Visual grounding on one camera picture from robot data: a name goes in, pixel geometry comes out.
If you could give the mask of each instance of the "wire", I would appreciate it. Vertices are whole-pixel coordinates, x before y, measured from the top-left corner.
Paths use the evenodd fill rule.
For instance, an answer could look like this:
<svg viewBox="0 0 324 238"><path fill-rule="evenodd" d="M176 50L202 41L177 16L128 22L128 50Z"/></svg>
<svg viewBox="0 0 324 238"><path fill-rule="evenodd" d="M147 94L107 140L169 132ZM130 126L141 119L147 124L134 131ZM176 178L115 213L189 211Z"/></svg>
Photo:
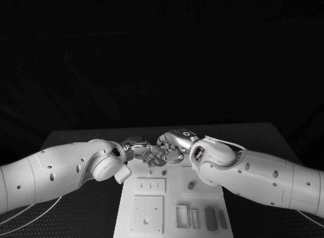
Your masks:
<svg viewBox="0 0 324 238"><path fill-rule="evenodd" d="M301 215L308 218L316 224L319 224L321 227L324 227L324 225L321 225L317 221L314 221L301 211L297 210L297 212L301 213Z"/></svg>
<svg viewBox="0 0 324 238"><path fill-rule="evenodd" d="M19 216L30 207L33 207L35 204L32 204L22 212L19 212L13 217L10 217L7 220L0 222L0 225L3 225L6 222L9 222L16 216Z"/></svg>
<svg viewBox="0 0 324 238"><path fill-rule="evenodd" d="M50 208L45 211L45 213L43 213L35 220L32 220L29 223L26 223L22 227L19 227L17 229L12 230L10 232L6 232L6 233L0 234L0 236L3 236L3 235L6 235L6 234L9 234L9 233L17 231L17 230L22 229L23 227L26 227L29 224L32 224L32 223L50 211L50 209L53 208L53 206L56 205L56 203L59 202L59 200L55 202L55 204L50 206Z"/></svg>

